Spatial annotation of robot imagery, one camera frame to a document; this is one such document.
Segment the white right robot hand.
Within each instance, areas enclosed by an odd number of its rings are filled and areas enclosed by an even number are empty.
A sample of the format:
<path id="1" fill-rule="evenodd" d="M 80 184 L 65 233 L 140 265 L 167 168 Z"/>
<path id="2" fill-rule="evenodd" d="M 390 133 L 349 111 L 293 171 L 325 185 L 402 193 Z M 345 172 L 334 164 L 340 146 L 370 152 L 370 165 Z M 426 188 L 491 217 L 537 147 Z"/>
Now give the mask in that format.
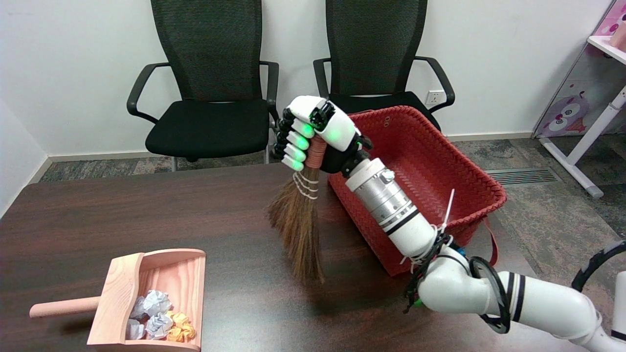
<path id="1" fill-rule="evenodd" d="M 296 97 L 284 109 L 275 138 L 273 152 L 292 170 L 319 169 L 344 177 L 369 158 L 363 149 L 373 146 L 342 109 L 309 95 Z"/>

